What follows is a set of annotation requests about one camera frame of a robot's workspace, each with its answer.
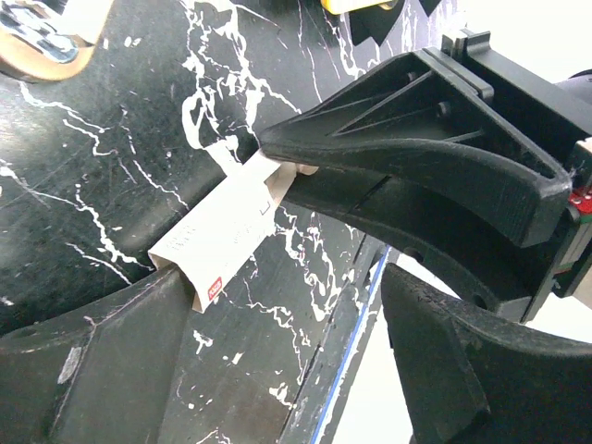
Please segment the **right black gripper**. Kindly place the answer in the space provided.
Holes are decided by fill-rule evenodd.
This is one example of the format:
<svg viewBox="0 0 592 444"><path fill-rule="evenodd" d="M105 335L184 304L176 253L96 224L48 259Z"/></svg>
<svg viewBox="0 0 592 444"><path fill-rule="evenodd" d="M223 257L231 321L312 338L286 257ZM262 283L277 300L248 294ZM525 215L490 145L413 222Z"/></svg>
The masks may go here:
<svg viewBox="0 0 592 444"><path fill-rule="evenodd" d="M443 37L372 68L311 110L266 129L263 152L417 184L530 247L534 295L591 296L591 72L552 84L490 46Z"/></svg>

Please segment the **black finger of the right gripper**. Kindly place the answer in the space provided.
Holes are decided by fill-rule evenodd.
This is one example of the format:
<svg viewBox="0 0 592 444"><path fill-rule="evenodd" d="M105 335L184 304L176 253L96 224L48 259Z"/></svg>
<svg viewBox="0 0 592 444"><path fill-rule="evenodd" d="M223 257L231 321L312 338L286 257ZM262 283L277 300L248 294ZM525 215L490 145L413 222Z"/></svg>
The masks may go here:
<svg viewBox="0 0 592 444"><path fill-rule="evenodd" d="M487 222L409 181L321 168L297 177L287 199L331 216L415 258L461 299L521 319L531 296Z"/></svg>

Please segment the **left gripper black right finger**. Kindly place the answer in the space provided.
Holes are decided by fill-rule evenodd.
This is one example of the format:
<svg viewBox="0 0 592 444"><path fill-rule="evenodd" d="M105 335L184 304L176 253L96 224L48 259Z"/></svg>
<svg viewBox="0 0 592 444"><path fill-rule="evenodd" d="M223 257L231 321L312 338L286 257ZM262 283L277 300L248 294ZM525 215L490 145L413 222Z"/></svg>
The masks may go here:
<svg viewBox="0 0 592 444"><path fill-rule="evenodd" d="M590 344L505 320L394 264L381 288L415 442L590 442Z"/></svg>

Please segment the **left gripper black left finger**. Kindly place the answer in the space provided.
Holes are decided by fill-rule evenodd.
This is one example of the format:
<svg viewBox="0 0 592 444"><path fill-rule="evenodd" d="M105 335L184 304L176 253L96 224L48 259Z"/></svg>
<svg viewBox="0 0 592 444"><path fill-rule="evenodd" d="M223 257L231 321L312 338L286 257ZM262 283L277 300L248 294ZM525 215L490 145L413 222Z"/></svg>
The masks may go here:
<svg viewBox="0 0 592 444"><path fill-rule="evenodd" d="M4 335L2 442L157 442L193 294L167 266Z"/></svg>

